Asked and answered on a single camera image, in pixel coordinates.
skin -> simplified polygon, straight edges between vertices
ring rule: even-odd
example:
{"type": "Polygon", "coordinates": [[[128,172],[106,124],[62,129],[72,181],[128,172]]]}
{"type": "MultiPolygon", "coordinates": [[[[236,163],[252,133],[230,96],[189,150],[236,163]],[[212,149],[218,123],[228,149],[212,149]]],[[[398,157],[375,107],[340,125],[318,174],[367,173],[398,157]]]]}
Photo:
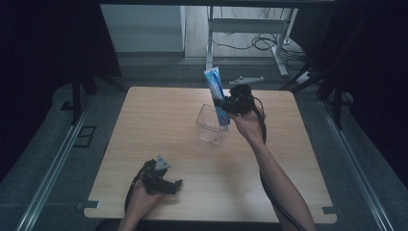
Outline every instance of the skin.
{"type": "MultiPolygon", "coordinates": [[[[312,215],[303,197],[264,144],[261,126],[256,114],[251,111],[246,115],[229,114],[228,116],[234,120],[238,131],[246,138],[254,151],[268,188],[279,204],[306,230],[316,230],[312,215]]],[[[297,230],[278,210],[275,208],[274,210],[283,230],[297,230]]]]}
{"type": "MultiPolygon", "coordinates": [[[[247,115],[233,115],[240,133],[251,146],[267,186],[279,204],[294,217],[306,230],[316,230],[312,215],[302,195],[279,166],[262,139],[262,130],[258,117],[251,111],[247,115]]],[[[138,181],[130,199],[128,211],[122,219],[118,230],[135,230],[141,218],[146,216],[162,198],[162,194],[149,194],[142,181],[138,181]]],[[[285,217],[275,210],[284,231],[297,230],[285,217]]]]}
{"type": "Polygon", "coordinates": [[[134,188],[132,197],[129,201],[129,207],[126,211],[126,215],[120,222],[118,231],[134,231],[141,218],[146,216],[152,208],[160,201],[162,194],[147,193],[146,187],[139,180],[134,188]]]}

person's right hand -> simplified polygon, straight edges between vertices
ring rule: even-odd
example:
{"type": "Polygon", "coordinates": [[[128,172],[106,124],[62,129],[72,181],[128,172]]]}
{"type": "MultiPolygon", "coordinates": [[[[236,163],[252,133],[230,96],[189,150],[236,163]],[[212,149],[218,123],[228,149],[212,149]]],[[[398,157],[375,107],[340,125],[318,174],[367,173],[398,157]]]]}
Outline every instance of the person's right hand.
{"type": "Polygon", "coordinates": [[[253,110],[246,115],[228,113],[228,116],[234,120],[238,131],[240,131],[247,141],[262,141],[261,124],[253,110]]]}

blue tube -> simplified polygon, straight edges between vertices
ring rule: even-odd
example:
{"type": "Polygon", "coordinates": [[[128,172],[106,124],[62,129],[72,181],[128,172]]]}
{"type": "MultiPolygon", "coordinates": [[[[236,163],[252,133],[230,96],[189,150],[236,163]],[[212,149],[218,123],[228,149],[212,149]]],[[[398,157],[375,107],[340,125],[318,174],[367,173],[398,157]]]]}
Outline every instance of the blue tube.
{"type": "Polygon", "coordinates": [[[211,96],[213,97],[219,126],[223,127],[224,130],[228,130],[230,119],[227,113],[221,109],[221,103],[224,101],[224,92],[222,91],[221,81],[219,80],[218,67],[204,71],[204,75],[210,87],[211,96]]]}

black curtain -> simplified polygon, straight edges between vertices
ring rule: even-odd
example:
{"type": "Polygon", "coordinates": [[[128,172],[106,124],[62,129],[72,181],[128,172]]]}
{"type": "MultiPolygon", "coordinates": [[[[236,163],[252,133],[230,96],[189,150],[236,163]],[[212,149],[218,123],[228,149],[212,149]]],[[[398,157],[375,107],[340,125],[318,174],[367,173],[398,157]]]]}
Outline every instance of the black curtain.
{"type": "Polygon", "coordinates": [[[0,3],[0,179],[43,122],[53,92],[82,78],[120,75],[98,4],[0,3]]]}
{"type": "Polygon", "coordinates": [[[345,59],[350,111],[408,188],[406,5],[381,1],[345,59]]]}

tabletop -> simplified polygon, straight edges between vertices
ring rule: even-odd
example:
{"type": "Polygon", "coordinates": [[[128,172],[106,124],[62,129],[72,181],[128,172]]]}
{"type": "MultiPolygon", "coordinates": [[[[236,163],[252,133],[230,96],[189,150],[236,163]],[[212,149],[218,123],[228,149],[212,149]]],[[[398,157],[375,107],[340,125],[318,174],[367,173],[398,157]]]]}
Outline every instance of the tabletop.
{"type": "MultiPolygon", "coordinates": [[[[335,214],[319,164],[293,95],[254,90],[267,114],[267,146],[303,195],[316,223],[335,214]]],[[[171,168],[165,180],[183,179],[176,195],[166,195],[146,219],[277,222],[262,188],[254,154],[232,121],[222,145],[197,136],[208,89],[130,88],[89,195],[98,208],[89,218],[122,218],[126,193],[144,162],[163,156],[171,168]]]]}

